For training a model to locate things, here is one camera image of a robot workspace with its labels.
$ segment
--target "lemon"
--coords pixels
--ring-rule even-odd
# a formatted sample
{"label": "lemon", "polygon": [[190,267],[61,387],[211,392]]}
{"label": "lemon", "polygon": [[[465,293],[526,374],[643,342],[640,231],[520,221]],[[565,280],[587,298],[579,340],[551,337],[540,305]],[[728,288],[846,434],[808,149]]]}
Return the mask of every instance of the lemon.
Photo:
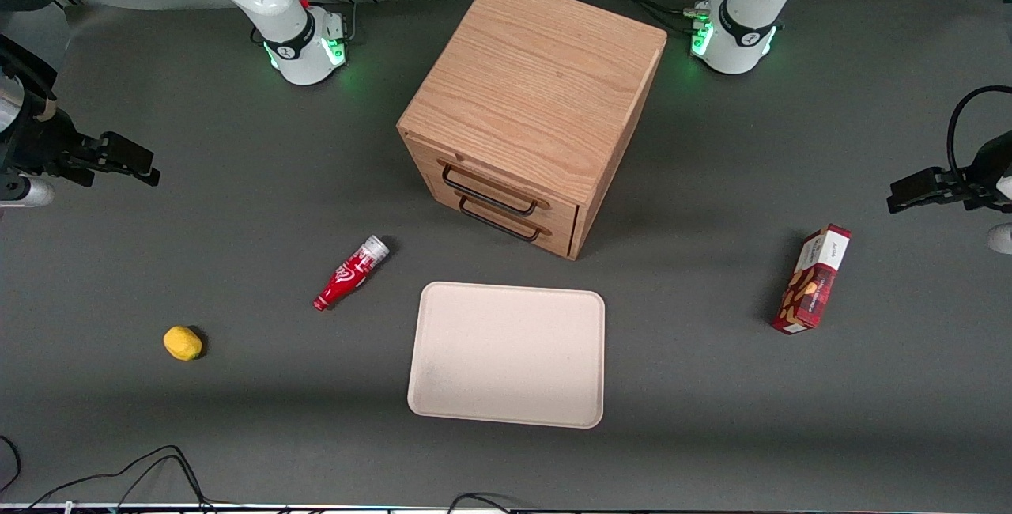
{"label": "lemon", "polygon": [[177,360],[192,360],[200,355],[203,343],[187,327],[172,327],[162,338],[165,348]]}

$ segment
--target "table surface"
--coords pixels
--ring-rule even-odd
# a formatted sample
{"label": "table surface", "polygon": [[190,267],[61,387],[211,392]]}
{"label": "table surface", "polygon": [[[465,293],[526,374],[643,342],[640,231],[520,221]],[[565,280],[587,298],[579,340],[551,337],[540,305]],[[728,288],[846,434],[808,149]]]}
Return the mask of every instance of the table surface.
{"label": "table surface", "polygon": [[[1012,259],[984,245],[1003,218],[886,207],[890,182],[943,164],[958,98],[1012,81],[999,0],[791,0],[745,77],[672,38],[577,262],[439,206],[394,128],[467,7],[363,7],[347,68],[310,88],[275,75],[238,10],[82,14],[58,95],[164,174],[58,181],[0,223],[0,428],[25,468],[6,501],[176,443],[208,495],[247,502],[1012,507]],[[1008,130],[1008,103],[966,111],[962,161]],[[826,223],[854,237],[823,326],[784,337],[767,323]],[[394,254],[317,313],[368,234]],[[430,280],[600,293],[600,425],[413,415]],[[205,331],[205,358],[166,354],[174,324]],[[170,469],[134,498],[191,500]]]}

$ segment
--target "wooden cabinet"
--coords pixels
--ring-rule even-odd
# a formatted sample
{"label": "wooden cabinet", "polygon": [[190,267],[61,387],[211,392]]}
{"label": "wooden cabinet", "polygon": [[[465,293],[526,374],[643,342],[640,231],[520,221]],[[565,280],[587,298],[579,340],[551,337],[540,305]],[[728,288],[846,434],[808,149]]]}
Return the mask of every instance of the wooden cabinet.
{"label": "wooden cabinet", "polygon": [[575,259],[665,41],[578,0],[475,0],[398,130],[439,203]]}

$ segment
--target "ketchup bottle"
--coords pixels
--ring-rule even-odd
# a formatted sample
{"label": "ketchup bottle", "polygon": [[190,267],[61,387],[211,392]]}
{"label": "ketchup bottle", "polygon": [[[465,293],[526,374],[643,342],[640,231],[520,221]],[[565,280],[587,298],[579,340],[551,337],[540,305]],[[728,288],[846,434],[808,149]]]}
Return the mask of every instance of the ketchup bottle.
{"label": "ketchup bottle", "polygon": [[383,241],[380,241],[375,236],[369,236],[369,239],[365,240],[355,255],[351,255],[347,261],[344,261],[330,277],[327,287],[313,302],[314,309],[324,310],[337,298],[355,290],[358,284],[365,280],[365,276],[372,271],[373,266],[378,265],[389,253],[390,250],[383,244]]}

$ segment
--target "beige tray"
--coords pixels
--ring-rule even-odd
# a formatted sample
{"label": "beige tray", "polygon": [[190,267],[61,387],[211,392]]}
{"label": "beige tray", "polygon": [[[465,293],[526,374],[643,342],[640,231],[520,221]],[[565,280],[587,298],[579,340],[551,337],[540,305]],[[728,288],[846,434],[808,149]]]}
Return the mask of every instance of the beige tray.
{"label": "beige tray", "polygon": [[604,301],[593,291],[428,284],[408,406],[429,417],[597,425],[604,413]]}

